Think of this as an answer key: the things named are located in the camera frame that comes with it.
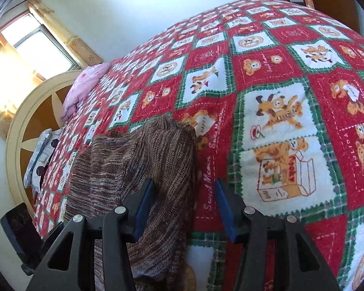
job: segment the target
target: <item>silver screw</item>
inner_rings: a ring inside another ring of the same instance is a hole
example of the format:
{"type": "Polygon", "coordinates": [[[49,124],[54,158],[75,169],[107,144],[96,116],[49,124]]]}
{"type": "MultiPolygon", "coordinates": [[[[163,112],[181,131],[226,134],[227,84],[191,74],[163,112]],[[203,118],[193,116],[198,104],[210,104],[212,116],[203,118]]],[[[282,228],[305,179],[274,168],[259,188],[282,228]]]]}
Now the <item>silver screw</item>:
{"type": "Polygon", "coordinates": [[[81,222],[83,219],[84,219],[84,217],[83,217],[82,215],[75,215],[75,216],[73,217],[73,221],[74,221],[75,223],[81,222]]]}
{"type": "Polygon", "coordinates": [[[297,221],[297,217],[295,215],[288,215],[286,217],[286,220],[289,221],[290,223],[295,223],[297,221]]]}
{"type": "Polygon", "coordinates": [[[120,214],[124,213],[125,211],[126,211],[126,209],[125,209],[125,207],[123,207],[123,206],[117,207],[117,208],[115,209],[115,213],[117,213],[118,215],[120,215],[120,214]]]}
{"type": "Polygon", "coordinates": [[[244,208],[244,213],[248,214],[248,215],[253,215],[256,212],[254,207],[245,207],[244,208]]]}

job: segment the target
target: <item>curved headboard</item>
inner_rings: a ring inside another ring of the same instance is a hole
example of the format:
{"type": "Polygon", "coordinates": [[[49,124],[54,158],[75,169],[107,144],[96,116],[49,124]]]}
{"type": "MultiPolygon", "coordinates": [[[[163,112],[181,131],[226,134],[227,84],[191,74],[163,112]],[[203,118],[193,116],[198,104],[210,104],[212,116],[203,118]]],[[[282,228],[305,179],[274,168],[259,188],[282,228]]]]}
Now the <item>curved headboard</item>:
{"type": "Polygon", "coordinates": [[[39,135],[45,129],[63,127],[62,104],[82,70],[56,75],[37,86],[20,105],[7,136],[5,171],[15,205],[25,202],[34,215],[31,187],[24,189],[23,177],[39,135]]]}

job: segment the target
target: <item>curtain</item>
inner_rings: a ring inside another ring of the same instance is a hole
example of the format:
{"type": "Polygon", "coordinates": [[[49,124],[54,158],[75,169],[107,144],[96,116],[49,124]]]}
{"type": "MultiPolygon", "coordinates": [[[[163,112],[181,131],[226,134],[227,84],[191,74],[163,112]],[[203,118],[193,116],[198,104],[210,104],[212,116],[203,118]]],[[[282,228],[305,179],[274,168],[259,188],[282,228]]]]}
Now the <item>curtain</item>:
{"type": "Polygon", "coordinates": [[[16,110],[43,82],[0,32],[0,136],[7,138],[16,110]]]}
{"type": "Polygon", "coordinates": [[[81,68],[104,61],[79,36],[73,34],[56,16],[54,10],[48,8],[41,0],[27,0],[27,5],[31,14],[47,27],[81,68]]]}

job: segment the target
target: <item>pink pillow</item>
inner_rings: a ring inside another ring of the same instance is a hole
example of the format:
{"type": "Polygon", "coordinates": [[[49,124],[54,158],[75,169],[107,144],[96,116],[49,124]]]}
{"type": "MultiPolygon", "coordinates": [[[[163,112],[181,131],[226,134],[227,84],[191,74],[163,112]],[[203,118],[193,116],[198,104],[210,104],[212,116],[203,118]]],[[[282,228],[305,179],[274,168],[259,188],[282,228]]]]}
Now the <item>pink pillow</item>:
{"type": "Polygon", "coordinates": [[[87,97],[100,79],[107,73],[110,62],[87,67],[74,81],[63,103],[62,119],[67,120],[76,110],[76,104],[87,97]]]}

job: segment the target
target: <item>patchwork pattern blanket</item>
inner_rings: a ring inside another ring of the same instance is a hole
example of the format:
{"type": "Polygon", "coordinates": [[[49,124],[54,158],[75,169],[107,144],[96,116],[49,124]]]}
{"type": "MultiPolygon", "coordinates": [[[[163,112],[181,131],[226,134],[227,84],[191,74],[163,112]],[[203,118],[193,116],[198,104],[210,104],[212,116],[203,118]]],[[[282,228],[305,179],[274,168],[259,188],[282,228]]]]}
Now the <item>patchwork pattern blanket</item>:
{"type": "MultiPolygon", "coordinates": [[[[189,123],[198,137],[186,290],[231,290],[236,276],[241,247],[223,232],[218,177],[265,215],[296,215],[341,288],[356,289],[364,279],[359,34],[297,4],[240,0],[183,20],[113,61],[62,132],[37,200],[40,235],[63,220],[71,165],[94,135],[132,132],[162,114],[189,123]]],[[[272,278],[268,270],[266,290],[272,278]]]]}

